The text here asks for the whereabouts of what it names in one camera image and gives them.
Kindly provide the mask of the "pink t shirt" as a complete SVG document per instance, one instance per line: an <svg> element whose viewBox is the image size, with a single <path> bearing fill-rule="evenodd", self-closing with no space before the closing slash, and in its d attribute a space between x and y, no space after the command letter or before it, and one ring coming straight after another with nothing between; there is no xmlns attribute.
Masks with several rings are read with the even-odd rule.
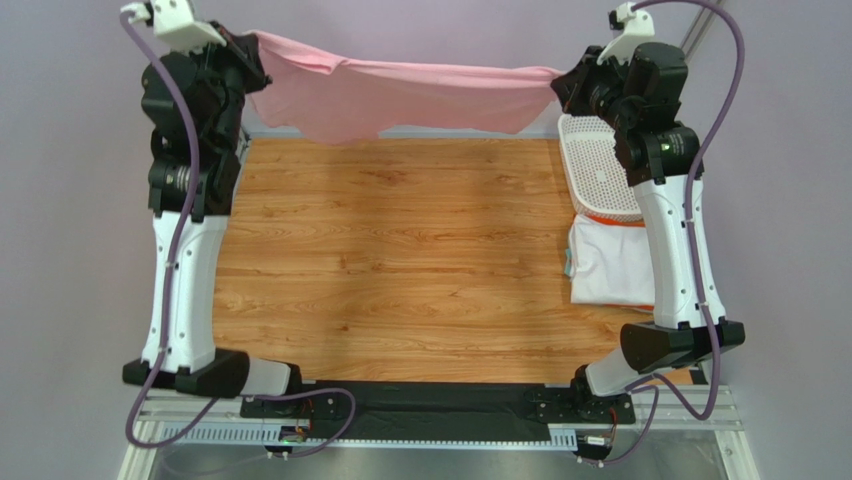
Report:
<svg viewBox="0 0 852 480"><path fill-rule="evenodd" d="M272 82L251 101L268 127L315 142L374 140L397 126L517 134L555 101L560 71L347 58L257 30Z"/></svg>

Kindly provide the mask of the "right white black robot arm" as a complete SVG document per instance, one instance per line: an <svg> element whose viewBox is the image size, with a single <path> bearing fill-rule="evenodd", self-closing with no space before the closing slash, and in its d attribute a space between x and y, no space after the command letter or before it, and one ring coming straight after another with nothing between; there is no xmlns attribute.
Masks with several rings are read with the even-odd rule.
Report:
<svg viewBox="0 0 852 480"><path fill-rule="evenodd" d="M653 374L716 360L745 342L715 289L702 218L703 164L697 133L677 118L688 76L681 49L639 45L627 63L601 46L553 80L562 110L614 130L614 153L647 228L654 278L650 322L620 332L618 347L576 377L597 397L615 396Z"/></svg>

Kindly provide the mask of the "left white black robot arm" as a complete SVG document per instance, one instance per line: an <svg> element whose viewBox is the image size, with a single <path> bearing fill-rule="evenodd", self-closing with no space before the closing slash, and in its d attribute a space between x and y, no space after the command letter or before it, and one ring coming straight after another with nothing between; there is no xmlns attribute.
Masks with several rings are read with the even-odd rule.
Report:
<svg viewBox="0 0 852 480"><path fill-rule="evenodd" d="M161 56L141 77L141 107L153 123L148 206L157 267L146 344L122 378L209 398L291 395L302 387L298 366L213 338L217 262L249 144L242 113L271 78L255 35L211 27L218 41Z"/></svg>

